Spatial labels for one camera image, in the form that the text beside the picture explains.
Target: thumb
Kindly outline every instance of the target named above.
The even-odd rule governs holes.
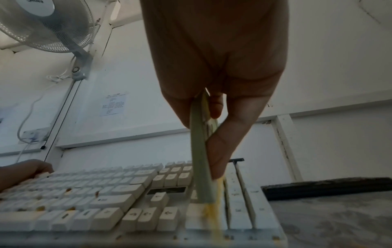
[[[212,179],[225,173],[232,153],[260,116],[269,97],[227,97],[228,116],[207,140],[207,155]]]

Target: paper notice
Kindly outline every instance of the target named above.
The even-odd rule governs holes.
[[[105,97],[102,104],[101,116],[123,113],[126,99],[126,94],[116,94]]]

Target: keyboard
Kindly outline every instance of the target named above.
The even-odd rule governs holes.
[[[216,242],[192,161],[43,173],[0,193],[0,246],[287,247],[245,164],[223,187]]]

